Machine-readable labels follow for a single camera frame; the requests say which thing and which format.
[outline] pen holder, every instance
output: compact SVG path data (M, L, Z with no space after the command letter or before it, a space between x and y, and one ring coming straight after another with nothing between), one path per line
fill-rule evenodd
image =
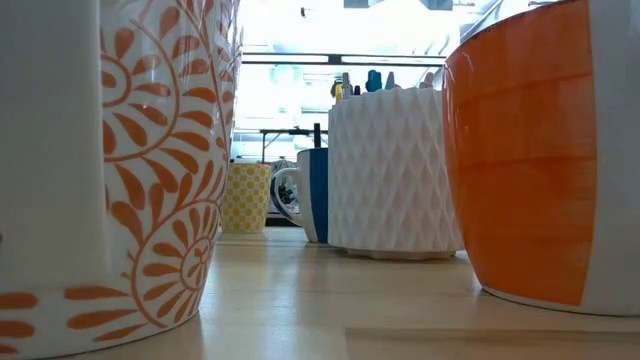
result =
M463 248L444 162L440 94L394 89L329 112L329 243L420 260Z

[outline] mug handle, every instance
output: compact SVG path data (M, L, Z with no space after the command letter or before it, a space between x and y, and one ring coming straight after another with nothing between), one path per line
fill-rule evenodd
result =
M273 179L271 180L271 198L274 200L274 205L276 206L276 209L278 209L278 211L280 212L280 214L284 215L284 217L286 217L289 221L291 221L292 223L298 225L298 226L303 226L302 222L303 217L301 214L295 214L292 211L288 210L287 207L284 205L284 203L282 202L282 199L280 198L280 192L277 189L277 184L280 183L280 179L283 176L291 176L293 178L293 182L294 183L300 183L300 169L297 168L287 168L287 169L280 169L280 171L278 171L274 176Z

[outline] orange and white patterned mug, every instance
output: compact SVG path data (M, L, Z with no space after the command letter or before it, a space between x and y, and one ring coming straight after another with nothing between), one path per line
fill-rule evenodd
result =
M489 292L640 315L637 11L630 0L558 2L447 59L451 187Z
M227 178L237 10L3 7L1 359L118 345L196 314Z

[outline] light wood surface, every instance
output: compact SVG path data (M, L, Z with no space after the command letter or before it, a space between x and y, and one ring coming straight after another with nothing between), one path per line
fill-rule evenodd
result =
M469 260L389 262L307 244L301 229L222 236L200 314L69 359L640 358L640 318L578 315L484 293Z

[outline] blue and white mug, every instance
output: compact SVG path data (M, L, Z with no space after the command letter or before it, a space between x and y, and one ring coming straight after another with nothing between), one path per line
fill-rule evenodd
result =
M310 242L327 243L329 222L329 149L318 148L298 153L298 167L282 169L271 180L271 198L278 211L304 228ZM280 179L291 176L298 187L300 214L288 209L277 191Z

